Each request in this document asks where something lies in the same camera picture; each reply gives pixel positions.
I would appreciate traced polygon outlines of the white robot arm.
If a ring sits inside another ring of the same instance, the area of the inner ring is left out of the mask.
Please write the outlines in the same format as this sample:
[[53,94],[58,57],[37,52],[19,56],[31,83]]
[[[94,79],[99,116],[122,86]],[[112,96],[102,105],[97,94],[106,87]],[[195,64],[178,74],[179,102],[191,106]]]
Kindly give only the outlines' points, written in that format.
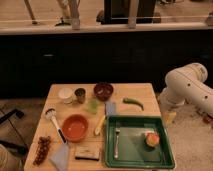
[[165,76],[166,87],[158,100],[162,112],[190,101],[213,117],[213,88],[204,84],[207,69],[200,63],[191,63],[169,71]]

